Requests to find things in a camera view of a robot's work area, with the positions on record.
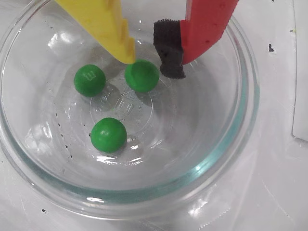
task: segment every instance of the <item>red plastic piece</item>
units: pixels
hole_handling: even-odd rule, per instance
[[[198,58],[221,39],[238,0],[187,0],[180,22],[183,64]]]

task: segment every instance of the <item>bowl rim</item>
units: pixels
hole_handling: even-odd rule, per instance
[[[226,29],[238,55],[241,81],[231,123],[209,155],[186,174],[143,189],[111,191],[76,186],[58,179],[27,157],[15,140],[5,115],[2,83],[10,50],[31,17],[52,0],[33,0],[11,24],[0,42],[0,145],[15,170],[56,205],[85,216],[142,218],[185,204],[216,181],[245,147],[257,116],[259,84],[253,50],[234,17]]]

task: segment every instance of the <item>green candy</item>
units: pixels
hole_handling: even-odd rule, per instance
[[[98,122],[91,132],[91,142],[99,151],[113,153],[119,150],[127,140],[124,125],[113,118],[105,118]]]
[[[125,71],[127,84],[136,92],[146,93],[155,88],[159,81],[157,67],[143,59],[127,66]]]
[[[94,97],[101,93],[105,84],[104,72],[99,67],[91,64],[80,68],[74,79],[76,90],[86,97]]]

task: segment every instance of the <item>white background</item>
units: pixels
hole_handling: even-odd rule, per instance
[[[299,10],[305,11],[300,5],[304,1],[295,0]],[[0,0],[0,35],[28,2]],[[149,219],[145,225],[72,214],[33,191],[0,153],[1,230],[160,230],[149,224],[166,231],[308,230],[308,143],[291,135],[296,74],[293,1],[240,0],[235,17],[257,58],[261,96],[256,127],[239,160],[200,199],[204,203],[182,213],[188,220],[157,224]],[[297,31],[303,26],[297,23]],[[269,52],[269,44],[274,52]]]

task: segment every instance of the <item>glass bowl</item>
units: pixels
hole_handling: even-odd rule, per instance
[[[137,58],[160,66],[153,22],[185,17],[185,0],[123,0]],[[160,76],[135,93],[120,63],[52,0],[34,0],[0,45],[0,140],[32,187],[73,212],[127,219],[193,198],[244,147],[259,99],[253,54],[233,18],[221,40],[185,65],[186,78]],[[75,90],[76,71],[95,64],[107,84],[94,98]],[[105,154],[90,131],[120,120],[126,145]]]

